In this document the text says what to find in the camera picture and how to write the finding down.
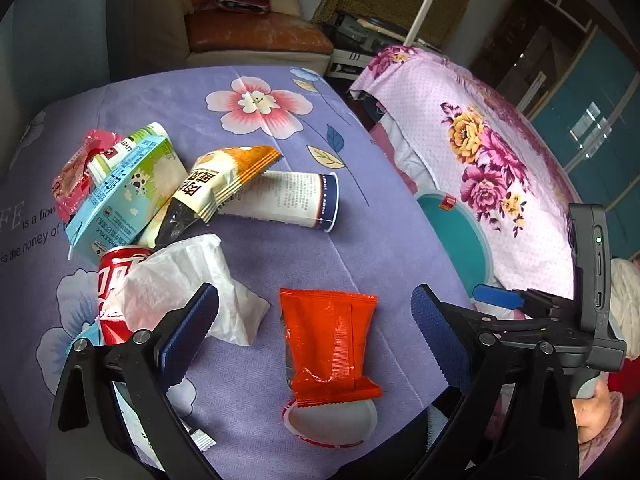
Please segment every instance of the teal trash bin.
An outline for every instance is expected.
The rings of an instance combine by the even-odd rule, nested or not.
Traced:
[[[450,211],[440,208],[445,196],[439,191],[431,192],[422,195],[418,203],[471,298],[476,285],[493,281],[491,249],[478,221],[464,205],[457,202]]]

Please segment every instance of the white knit fabric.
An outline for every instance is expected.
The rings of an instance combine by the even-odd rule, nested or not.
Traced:
[[[640,269],[628,260],[611,261],[610,312],[626,340],[626,357],[640,356]]]

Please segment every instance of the sofa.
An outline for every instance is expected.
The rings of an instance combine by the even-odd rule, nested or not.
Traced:
[[[281,64],[324,73],[330,40],[302,18],[298,0],[270,4],[271,12],[258,16],[194,8],[188,0],[134,0],[135,72]]]

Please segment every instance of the pink plastic wrapper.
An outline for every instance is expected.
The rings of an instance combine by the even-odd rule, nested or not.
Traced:
[[[122,139],[123,136],[104,130],[89,130],[84,135],[82,146],[51,184],[56,212],[62,221],[69,222],[91,192],[91,178],[86,172],[89,160],[94,155],[112,148]]]

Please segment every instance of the polka dot fabric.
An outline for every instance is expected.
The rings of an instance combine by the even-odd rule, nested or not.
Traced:
[[[351,91],[378,99],[438,189],[479,218],[505,288],[573,297],[565,211],[579,199],[519,112],[467,70],[425,52],[382,73],[365,70]]]

